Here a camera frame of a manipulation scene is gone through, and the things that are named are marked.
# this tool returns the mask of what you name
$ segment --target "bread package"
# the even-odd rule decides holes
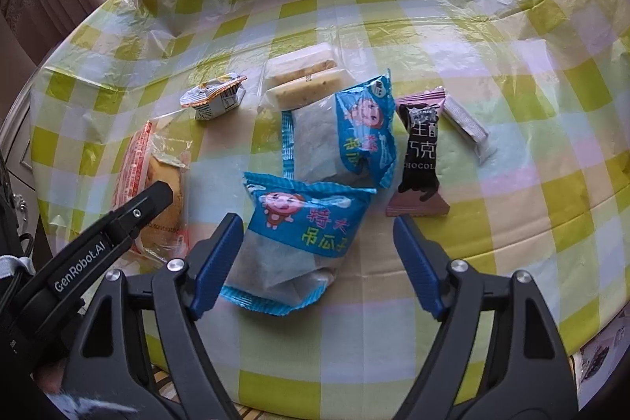
[[[149,120],[129,141],[116,182],[112,206],[120,207],[151,184],[171,187],[172,203],[140,231],[132,251],[161,265],[188,253],[185,174],[190,163],[191,112]]]

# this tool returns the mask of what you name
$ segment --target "cartoon character print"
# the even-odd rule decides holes
[[[354,125],[365,125],[374,129],[380,129],[385,119],[379,104],[373,98],[361,98],[352,107],[347,117]]]
[[[267,228],[278,229],[284,221],[293,222],[295,214],[304,206],[304,198],[299,194],[289,192],[270,192],[260,197],[267,216]]]

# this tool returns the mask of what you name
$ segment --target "snack package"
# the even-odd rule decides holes
[[[188,90],[180,98],[182,108],[192,107],[197,120],[209,120],[221,116],[238,107],[245,96],[241,83],[244,75],[226,73],[220,77],[204,81]]]
[[[496,146],[490,142],[488,131],[450,94],[446,95],[444,113],[453,122],[464,140],[472,146],[480,165],[497,151]]]
[[[185,176],[190,166],[191,111],[152,119],[130,139],[116,181],[112,207],[118,208],[149,185],[166,182],[172,203],[145,226],[132,251],[157,265],[188,253]]]
[[[255,173],[245,173],[245,187],[254,213],[222,296],[272,315],[314,303],[335,279],[376,190]]]
[[[355,83],[345,68],[329,68],[267,90],[267,98],[279,111],[293,111],[317,102]]]
[[[269,59],[265,66],[265,83],[267,88],[273,88],[300,77],[334,68],[338,62],[330,43],[318,43]]]
[[[437,122],[445,98],[442,87],[396,98],[396,111],[409,133],[409,140],[402,181],[385,210],[388,216],[434,216],[450,210],[438,193],[440,181],[435,174]]]
[[[389,187],[396,165],[389,75],[344,89],[283,117],[283,165],[303,182]]]

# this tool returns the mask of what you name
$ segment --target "melon seed package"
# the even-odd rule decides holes
[[[450,206],[438,193],[440,181],[435,174],[437,160],[437,122],[446,93],[442,87],[423,94],[396,98],[396,111],[409,134],[402,168],[402,181],[385,213],[432,216],[447,214]]]
[[[396,165],[389,75],[346,88],[283,116],[285,176],[350,185],[370,177],[389,187]]]
[[[255,312],[287,315],[333,282],[375,189],[245,173],[254,213],[221,291]]]

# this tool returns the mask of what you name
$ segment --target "chocolate bar wrapper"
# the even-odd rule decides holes
[[[447,214],[450,206],[439,195],[435,167],[439,116],[445,99],[443,88],[407,95],[396,100],[396,111],[409,140],[404,157],[402,181],[387,205],[387,216]]]

